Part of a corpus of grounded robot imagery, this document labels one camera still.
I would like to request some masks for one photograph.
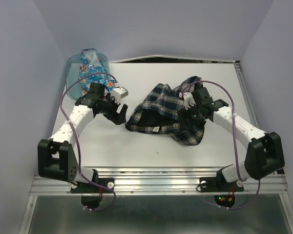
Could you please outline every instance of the transparent container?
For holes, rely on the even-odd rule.
[[[99,58],[101,59],[104,68],[109,73],[108,61],[105,55],[98,54]],[[79,79],[79,66],[80,66],[80,59],[82,55],[74,55],[70,57],[66,62],[66,88],[72,85],[75,81]],[[82,85],[80,83],[75,84],[68,92],[67,95],[73,99],[77,100],[82,96]]]

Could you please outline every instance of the white table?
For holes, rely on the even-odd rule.
[[[233,64],[114,63],[109,66],[120,85],[129,90],[129,96],[124,99],[128,105],[127,120],[158,83],[167,83],[175,88],[191,76],[200,76],[223,85],[233,97],[236,112],[245,120],[250,120]],[[220,88],[212,84],[204,85],[214,100],[221,98],[230,104]],[[65,97],[63,107],[68,114],[74,103],[74,100]],[[54,132],[64,120],[59,111]],[[199,145],[181,146],[168,135],[130,132],[125,125],[116,126],[102,115],[97,115],[81,134],[80,143],[83,166],[222,167],[234,163],[231,134],[209,120]],[[246,150],[239,142],[238,152],[239,159],[244,160]]]

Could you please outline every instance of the white label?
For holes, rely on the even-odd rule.
[[[160,127],[154,127],[154,128],[153,128],[153,132],[158,133],[159,130],[160,130]]]

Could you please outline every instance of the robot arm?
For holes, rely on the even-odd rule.
[[[97,115],[103,114],[116,125],[126,122],[128,106],[123,105],[117,113],[122,98],[128,95],[128,90],[116,87],[111,94],[104,97],[105,86],[91,83],[89,93],[80,97],[69,116],[77,136],[79,137],[86,125]],[[45,178],[62,180],[67,182],[83,182],[78,170],[78,163],[74,154],[75,138],[68,121],[48,140],[42,139],[38,144],[38,170],[39,175]],[[98,182],[98,172],[94,169],[82,167],[83,175],[92,182]]]
[[[182,129],[209,119],[233,133],[232,109],[221,99],[214,101],[205,87],[200,86],[192,93],[185,93],[183,98],[185,107],[178,113]],[[241,178],[259,180],[283,168],[285,162],[280,136],[254,127],[237,114],[234,117],[236,138],[247,149],[245,161],[238,165]],[[219,170],[216,177],[204,177],[200,180],[205,181],[201,192],[227,192],[239,177],[236,165],[233,164]]]

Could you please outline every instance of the plaid cloth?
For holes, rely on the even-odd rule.
[[[171,90],[168,84],[158,84],[146,99],[136,107],[125,127],[132,132],[146,134],[169,134],[181,145],[197,145],[204,134],[204,124],[188,130],[181,130],[178,111],[183,106],[179,93],[190,83],[201,80],[190,77]],[[200,83],[187,88],[188,92],[201,86]]]

